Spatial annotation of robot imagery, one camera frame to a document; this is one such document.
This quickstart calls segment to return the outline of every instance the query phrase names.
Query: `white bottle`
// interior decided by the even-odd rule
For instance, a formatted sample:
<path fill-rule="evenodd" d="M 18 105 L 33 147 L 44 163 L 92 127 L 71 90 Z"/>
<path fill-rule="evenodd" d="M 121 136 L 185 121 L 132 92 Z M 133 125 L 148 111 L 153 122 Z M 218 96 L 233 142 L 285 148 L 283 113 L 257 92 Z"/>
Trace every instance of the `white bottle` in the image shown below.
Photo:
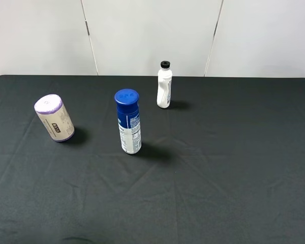
<path fill-rule="evenodd" d="M 173 73 L 169 69 L 169 67 L 169 61 L 162 61 L 161 69 L 158 71 L 157 105 L 161 108 L 167 108 L 171 101 L 171 86 Z"/>

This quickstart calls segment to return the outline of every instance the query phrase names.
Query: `bottle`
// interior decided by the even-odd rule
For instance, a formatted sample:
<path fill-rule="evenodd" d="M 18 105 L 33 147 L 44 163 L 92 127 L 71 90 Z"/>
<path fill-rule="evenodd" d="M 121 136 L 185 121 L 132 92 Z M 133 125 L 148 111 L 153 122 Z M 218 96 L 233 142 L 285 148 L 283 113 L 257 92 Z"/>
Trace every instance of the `bottle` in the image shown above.
<path fill-rule="evenodd" d="M 158 71 L 157 105 L 161 108 L 167 108 L 171 101 L 171 85 L 173 73 L 169 67 L 169 61 L 162 61 L 161 69 Z"/>
<path fill-rule="evenodd" d="M 139 94 L 132 89 L 122 89 L 114 99 L 122 149 L 128 154 L 135 154 L 141 148 Z"/>
<path fill-rule="evenodd" d="M 60 96 L 46 95 L 35 103 L 34 109 L 54 141 L 66 141 L 75 133 L 75 128 Z"/>

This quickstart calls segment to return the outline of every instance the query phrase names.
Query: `white wall panel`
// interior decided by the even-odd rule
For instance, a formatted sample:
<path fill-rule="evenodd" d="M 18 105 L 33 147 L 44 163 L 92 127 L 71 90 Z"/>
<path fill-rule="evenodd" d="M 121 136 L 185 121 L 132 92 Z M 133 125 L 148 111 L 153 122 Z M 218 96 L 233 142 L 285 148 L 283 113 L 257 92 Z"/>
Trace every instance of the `white wall panel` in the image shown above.
<path fill-rule="evenodd" d="M 0 0 L 0 75 L 95 75 L 80 0 Z"/>
<path fill-rule="evenodd" d="M 83 3 L 100 75 L 204 75 L 221 0 Z"/>
<path fill-rule="evenodd" d="M 305 0 L 224 0 L 206 75 L 305 77 Z"/>

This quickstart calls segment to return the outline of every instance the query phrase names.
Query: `blue cap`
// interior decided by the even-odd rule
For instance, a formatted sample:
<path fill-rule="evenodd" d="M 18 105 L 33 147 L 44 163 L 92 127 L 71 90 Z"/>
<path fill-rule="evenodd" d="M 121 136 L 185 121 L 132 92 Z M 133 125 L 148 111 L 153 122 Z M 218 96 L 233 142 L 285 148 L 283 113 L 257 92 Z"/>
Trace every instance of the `blue cap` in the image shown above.
<path fill-rule="evenodd" d="M 116 108 L 122 114 L 132 114 L 138 110 L 139 94 L 132 89 L 119 90 L 115 95 Z"/>

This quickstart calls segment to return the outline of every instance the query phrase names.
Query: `product label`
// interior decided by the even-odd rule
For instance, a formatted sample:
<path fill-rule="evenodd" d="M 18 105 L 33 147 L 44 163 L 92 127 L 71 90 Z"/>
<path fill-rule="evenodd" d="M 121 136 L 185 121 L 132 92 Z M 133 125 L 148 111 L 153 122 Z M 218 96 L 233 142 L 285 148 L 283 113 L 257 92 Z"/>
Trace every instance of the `product label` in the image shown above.
<path fill-rule="evenodd" d="M 167 104 L 171 101 L 171 86 L 172 86 L 172 80 L 170 80 L 168 83 Z"/>
<path fill-rule="evenodd" d="M 129 154 L 138 152 L 141 148 L 139 111 L 131 115 L 118 113 L 118 128 L 122 149 Z"/>
<path fill-rule="evenodd" d="M 53 140 L 65 140 L 75 131 L 69 114 L 63 104 L 62 107 L 53 114 L 37 113 L 37 115 Z"/>

